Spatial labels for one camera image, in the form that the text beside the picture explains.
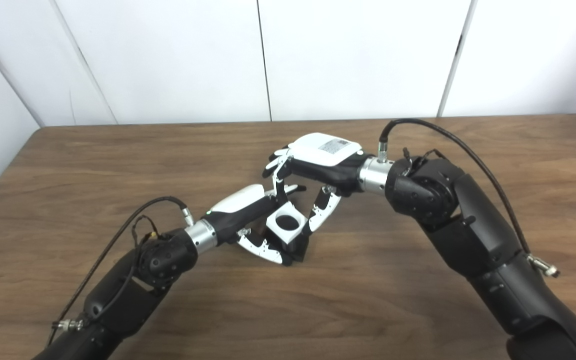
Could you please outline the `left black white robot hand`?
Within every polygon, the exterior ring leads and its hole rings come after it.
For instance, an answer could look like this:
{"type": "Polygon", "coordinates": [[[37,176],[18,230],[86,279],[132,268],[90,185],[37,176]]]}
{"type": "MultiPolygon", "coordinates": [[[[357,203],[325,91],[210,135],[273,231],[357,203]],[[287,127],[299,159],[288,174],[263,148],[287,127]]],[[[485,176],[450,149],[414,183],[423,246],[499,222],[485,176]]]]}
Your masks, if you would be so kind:
{"type": "Polygon", "coordinates": [[[303,262],[310,244],[302,234],[307,219],[290,201],[256,183],[211,207],[191,236],[198,253],[222,244],[238,244],[263,260],[290,266],[303,262]]]}

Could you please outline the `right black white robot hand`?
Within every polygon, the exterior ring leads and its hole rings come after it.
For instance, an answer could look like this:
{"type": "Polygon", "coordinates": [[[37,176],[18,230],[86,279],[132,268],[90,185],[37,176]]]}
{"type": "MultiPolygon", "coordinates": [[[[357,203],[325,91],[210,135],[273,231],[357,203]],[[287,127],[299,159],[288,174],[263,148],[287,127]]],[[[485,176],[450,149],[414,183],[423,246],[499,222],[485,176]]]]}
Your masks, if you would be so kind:
{"type": "Polygon", "coordinates": [[[363,192],[359,173],[368,157],[357,142],[315,132],[275,150],[262,177],[272,177],[275,187],[290,175],[322,183],[302,228],[302,234],[309,236],[334,212],[341,198],[363,192]]]}

